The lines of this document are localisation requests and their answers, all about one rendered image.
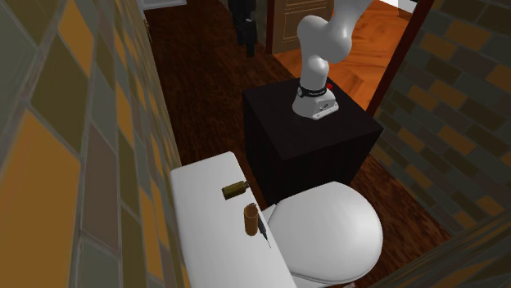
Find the black pen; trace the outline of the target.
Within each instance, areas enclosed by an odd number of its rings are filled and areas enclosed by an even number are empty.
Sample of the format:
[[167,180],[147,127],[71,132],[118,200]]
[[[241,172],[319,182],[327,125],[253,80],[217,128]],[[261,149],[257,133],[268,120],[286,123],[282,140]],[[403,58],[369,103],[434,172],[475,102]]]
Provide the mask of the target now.
[[258,229],[259,233],[262,235],[262,237],[264,237],[264,239],[268,243],[268,246],[271,247],[271,244],[270,244],[270,241],[269,241],[269,238],[268,238],[268,234],[267,234],[267,231],[266,231],[265,223],[264,223],[264,221],[262,219],[262,215],[261,214],[258,214],[258,216],[257,216],[257,229]]

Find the brown lying bottle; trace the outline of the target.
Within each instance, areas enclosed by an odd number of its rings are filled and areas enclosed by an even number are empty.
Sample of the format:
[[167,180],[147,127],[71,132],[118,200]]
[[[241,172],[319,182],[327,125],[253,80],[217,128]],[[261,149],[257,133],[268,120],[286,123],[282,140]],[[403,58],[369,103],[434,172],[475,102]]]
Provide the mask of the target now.
[[222,188],[223,196],[225,200],[229,200],[234,198],[235,196],[239,196],[243,194],[250,185],[247,181],[240,181],[230,184],[226,187]]

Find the black standing object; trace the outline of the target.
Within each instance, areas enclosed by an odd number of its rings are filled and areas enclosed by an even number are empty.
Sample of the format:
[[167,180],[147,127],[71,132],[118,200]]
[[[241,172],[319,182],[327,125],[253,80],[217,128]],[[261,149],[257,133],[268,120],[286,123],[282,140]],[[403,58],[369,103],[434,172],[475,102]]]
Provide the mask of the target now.
[[255,55],[256,33],[256,0],[228,0],[233,25],[236,29],[237,44],[246,47],[246,56]]

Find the brown wooden door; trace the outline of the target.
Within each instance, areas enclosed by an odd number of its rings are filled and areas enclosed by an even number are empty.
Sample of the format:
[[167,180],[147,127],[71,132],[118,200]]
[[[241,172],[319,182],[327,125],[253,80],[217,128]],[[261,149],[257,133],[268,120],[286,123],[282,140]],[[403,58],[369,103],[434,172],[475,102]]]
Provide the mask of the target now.
[[300,48],[297,26],[309,15],[330,20],[334,0],[274,0],[271,53],[278,54]]

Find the black robot stand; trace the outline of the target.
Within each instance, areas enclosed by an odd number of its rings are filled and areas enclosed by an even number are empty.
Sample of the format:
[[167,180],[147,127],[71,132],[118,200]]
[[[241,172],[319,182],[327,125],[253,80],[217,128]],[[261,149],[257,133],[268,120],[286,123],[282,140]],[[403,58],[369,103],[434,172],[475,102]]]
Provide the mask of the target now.
[[242,93],[246,158],[267,205],[324,183],[350,184],[383,130],[337,85],[337,111],[297,115],[298,87],[289,79]]

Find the brown cylinder cup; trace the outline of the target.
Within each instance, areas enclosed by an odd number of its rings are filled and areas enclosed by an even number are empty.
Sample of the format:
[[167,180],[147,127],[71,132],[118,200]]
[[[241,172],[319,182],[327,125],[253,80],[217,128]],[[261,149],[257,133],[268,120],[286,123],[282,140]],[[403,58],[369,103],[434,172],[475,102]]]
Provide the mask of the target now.
[[246,234],[248,236],[256,235],[259,230],[259,212],[257,206],[254,203],[247,205],[243,210],[243,217]]

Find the white toilet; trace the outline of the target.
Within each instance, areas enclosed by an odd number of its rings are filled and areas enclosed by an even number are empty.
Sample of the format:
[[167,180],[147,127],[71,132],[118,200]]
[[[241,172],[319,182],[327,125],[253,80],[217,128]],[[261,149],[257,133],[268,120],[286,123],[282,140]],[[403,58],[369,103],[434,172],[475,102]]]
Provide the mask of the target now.
[[170,173],[179,239],[192,288],[325,288],[356,281],[378,262],[382,224],[357,191],[330,182],[259,212],[264,233],[246,234],[250,189],[232,152]]

